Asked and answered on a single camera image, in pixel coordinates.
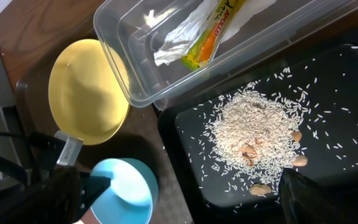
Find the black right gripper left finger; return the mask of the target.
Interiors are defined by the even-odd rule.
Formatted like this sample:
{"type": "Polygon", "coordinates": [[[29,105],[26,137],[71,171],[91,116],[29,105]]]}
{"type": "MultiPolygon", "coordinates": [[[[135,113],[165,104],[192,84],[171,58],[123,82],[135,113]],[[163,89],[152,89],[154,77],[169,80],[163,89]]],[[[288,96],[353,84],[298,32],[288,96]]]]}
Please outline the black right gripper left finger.
{"type": "Polygon", "coordinates": [[[57,169],[47,180],[0,201],[0,223],[78,221],[81,178],[76,168],[57,169]]]}

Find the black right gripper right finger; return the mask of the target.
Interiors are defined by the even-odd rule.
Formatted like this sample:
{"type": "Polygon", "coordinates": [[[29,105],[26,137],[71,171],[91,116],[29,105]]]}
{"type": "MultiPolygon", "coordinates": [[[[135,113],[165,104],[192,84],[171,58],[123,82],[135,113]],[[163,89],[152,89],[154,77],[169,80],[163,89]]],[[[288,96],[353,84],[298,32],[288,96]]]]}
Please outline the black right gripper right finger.
{"type": "Polygon", "coordinates": [[[284,169],[279,193],[287,223],[358,223],[358,184],[326,189],[293,169],[284,169]]]}

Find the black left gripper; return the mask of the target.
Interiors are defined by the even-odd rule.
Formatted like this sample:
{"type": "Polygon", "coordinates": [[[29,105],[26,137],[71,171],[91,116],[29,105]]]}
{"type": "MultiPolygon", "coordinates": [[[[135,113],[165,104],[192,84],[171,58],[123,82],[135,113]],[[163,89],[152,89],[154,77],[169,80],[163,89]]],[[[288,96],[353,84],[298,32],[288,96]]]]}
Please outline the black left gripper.
{"type": "MultiPolygon", "coordinates": [[[[63,152],[66,142],[59,138],[33,132],[30,136],[0,132],[0,137],[12,138],[20,149],[14,149],[19,156],[17,162],[12,162],[0,156],[0,172],[27,186],[31,182],[41,180],[41,170],[50,171],[63,152]]],[[[110,187],[108,177],[92,176],[80,172],[81,190],[78,219],[80,219],[96,201],[96,199],[110,187]]]]}

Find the light blue bowl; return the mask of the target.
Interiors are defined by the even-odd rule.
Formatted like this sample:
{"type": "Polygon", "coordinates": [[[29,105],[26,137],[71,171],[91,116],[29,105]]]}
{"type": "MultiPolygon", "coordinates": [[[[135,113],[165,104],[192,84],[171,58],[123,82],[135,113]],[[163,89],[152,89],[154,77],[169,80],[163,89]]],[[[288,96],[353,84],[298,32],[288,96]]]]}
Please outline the light blue bowl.
{"type": "Polygon", "coordinates": [[[93,202],[91,210],[100,223],[148,224],[158,202],[158,182],[151,169],[132,159],[105,159],[91,171],[107,177],[109,186],[93,202]]]}

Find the pile of rice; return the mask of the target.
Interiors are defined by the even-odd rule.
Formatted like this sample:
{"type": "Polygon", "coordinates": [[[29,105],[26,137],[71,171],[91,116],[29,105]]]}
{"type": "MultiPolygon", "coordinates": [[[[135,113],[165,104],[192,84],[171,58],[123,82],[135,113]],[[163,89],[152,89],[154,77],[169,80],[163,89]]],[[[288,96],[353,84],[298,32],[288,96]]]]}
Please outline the pile of rice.
{"type": "MultiPolygon", "coordinates": [[[[290,67],[275,73],[294,75],[290,67]]],[[[278,202],[283,170],[300,172],[311,165],[301,144],[306,137],[301,126],[311,111],[307,96],[306,88],[301,88],[295,99],[270,97],[251,83],[249,88],[219,99],[213,105],[215,119],[206,125],[217,160],[214,170],[243,177],[246,195],[273,197],[278,202]]]]}

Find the yellow round plate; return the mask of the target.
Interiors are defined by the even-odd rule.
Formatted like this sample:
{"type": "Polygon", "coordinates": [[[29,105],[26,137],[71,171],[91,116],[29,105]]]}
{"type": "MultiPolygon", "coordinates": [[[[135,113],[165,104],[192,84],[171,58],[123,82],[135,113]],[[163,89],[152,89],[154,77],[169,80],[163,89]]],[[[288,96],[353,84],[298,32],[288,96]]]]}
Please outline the yellow round plate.
{"type": "Polygon", "coordinates": [[[113,137],[130,110],[95,39],[76,41],[57,57],[50,72],[48,102],[59,129],[89,146],[113,137]]]}

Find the green snack wrapper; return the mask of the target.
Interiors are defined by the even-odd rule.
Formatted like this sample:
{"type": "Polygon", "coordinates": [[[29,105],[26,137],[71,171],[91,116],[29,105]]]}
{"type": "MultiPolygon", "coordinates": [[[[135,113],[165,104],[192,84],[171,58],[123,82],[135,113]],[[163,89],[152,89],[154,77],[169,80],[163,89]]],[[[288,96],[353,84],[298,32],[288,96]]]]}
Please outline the green snack wrapper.
{"type": "Polygon", "coordinates": [[[220,0],[201,26],[197,38],[181,57],[190,70],[197,70],[212,61],[219,43],[233,18],[246,0],[220,0]]]}

